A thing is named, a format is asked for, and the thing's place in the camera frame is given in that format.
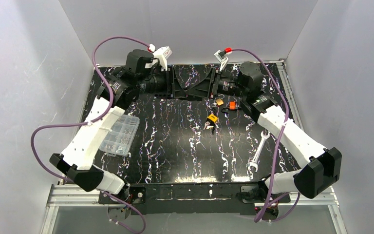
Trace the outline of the small brass padlock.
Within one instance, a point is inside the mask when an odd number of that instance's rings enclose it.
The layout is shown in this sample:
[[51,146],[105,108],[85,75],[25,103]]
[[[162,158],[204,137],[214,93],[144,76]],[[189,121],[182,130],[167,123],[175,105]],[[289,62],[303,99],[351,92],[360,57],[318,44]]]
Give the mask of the small brass padlock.
[[224,96],[219,96],[215,99],[215,103],[217,106],[222,106],[224,104]]

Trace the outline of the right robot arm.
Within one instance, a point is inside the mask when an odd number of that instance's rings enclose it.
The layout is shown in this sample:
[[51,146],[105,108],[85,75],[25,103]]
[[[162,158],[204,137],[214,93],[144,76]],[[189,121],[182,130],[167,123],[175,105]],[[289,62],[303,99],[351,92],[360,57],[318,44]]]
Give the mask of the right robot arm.
[[214,98],[219,94],[240,98],[239,106],[258,125],[275,138],[284,128],[280,144],[296,159],[300,170],[275,173],[259,182],[263,195],[271,188],[272,194],[299,192],[315,198],[340,178],[342,153],[335,147],[326,148],[308,136],[286,115],[279,103],[263,88],[265,69],[254,62],[244,62],[237,77],[211,69],[201,82],[187,88],[187,97]]

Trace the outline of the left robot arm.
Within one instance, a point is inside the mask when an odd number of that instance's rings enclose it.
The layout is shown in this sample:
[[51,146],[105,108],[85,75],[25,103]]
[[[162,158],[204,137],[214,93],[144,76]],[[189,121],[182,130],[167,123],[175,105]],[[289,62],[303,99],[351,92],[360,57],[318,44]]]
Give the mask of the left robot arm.
[[168,65],[171,53],[168,46],[155,52],[129,52],[126,64],[116,67],[98,89],[86,123],[71,143],[60,154],[50,157],[50,162],[81,189],[117,195],[126,186],[124,179],[94,166],[93,160],[105,137],[113,132],[113,125],[140,95],[187,98],[173,67]]

